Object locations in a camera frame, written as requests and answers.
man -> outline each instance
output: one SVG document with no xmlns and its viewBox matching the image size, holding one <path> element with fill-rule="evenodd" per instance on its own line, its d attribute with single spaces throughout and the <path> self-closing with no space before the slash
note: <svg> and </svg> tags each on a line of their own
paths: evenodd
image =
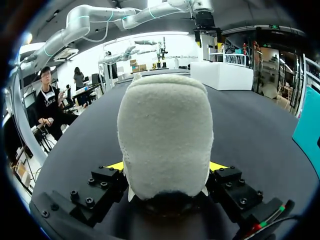
<svg viewBox="0 0 320 240">
<path fill-rule="evenodd" d="M 44 67 L 41 72 L 41 91 L 35 100 L 35 108 L 38 121 L 47 126 L 48 132 L 56 141 L 62 136 L 61 125 L 71 125 L 78 115 L 63 113 L 60 105 L 63 100 L 63 92 L 60 92 L 51 86 L 50 67 Z"/>
</svg>

white plush toy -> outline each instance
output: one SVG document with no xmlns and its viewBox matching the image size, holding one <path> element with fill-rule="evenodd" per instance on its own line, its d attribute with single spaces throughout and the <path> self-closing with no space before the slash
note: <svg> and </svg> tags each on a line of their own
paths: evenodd
<svg viewBox="0 0 320 240">
<path fill-rule="evenodd" d="M 118 140 L 129 201 L 157 194 L 201 191 L 209 176 L 214 140 L 206 88 L 180 75 L 153 75 L 133 81 L 119 109 Z"/>
</svg>

eyeglasses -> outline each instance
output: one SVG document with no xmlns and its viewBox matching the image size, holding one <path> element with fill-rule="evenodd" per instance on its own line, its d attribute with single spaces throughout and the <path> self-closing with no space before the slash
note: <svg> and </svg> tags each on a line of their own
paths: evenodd
<svg viewBox="0 0 320 240">
<path fill-rule="evenodd" d="M 41 75 L 41 78 L 44 78 L 44 77 L 47 77 L 47 76 L 50 76 L 51 75 L 51 72 L 45 72 Z"/>
</svg>

round black platform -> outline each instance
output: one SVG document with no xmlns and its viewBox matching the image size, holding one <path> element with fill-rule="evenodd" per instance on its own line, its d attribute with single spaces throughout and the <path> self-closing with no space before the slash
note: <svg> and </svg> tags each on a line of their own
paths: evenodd
<svg viewBox="0 0 320 240">
<path fill-rule="evenodd" d="M 52 190 L 68 198 L 71 190 L 88 179 L 91 170 L 122 161 L 117 116 L 129 84 L 117 84 L 67 129 L 45 161 L 32 198 Z M 283 202 L 291 199 L 295 201 L 292 214 L 302 214 L 319 180 L 308 158 L 292 140 L 297 119 L 251 91 L 216 91 L 210 87 L 207 91 L 214 130 L 211 160 L 240 169 L 249 185 L 264 192 L 264 201 L 274 197 Z M 275 231 L 278 239 L 293 224 L 282 223 Z M 229 240 L 238 230 L 219 204 L 208 205 L 205 214 L 154 225 L 150 219 L 135 214 L 126 195 L 95 228 L 118 238 L 139 240 Z"/>
</svg>

cardboard box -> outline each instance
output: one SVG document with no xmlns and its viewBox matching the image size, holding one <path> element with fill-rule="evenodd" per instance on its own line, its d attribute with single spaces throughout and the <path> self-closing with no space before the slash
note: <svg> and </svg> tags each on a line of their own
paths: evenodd
<svg viewBox="0 0 320 240">
<path fill-rule="evenodd" d="M 133 60 L 130 60 L 130 66 L 138 66 L 138 62 L 137 60 L 133 59 Z"/>
<path fill-rule="evenodd" d="M 138 72 L 140 72 L 139 66 L 132 66 L 132 72 L 133 72 L 133 73 L 138 73 Z"/>
<path fill-rule="evenodd" d="M 139 68 L 140 68 L 140 72 L 147 71 L 147 65 L 146 64 L 139 65 Z"/>
</svg>

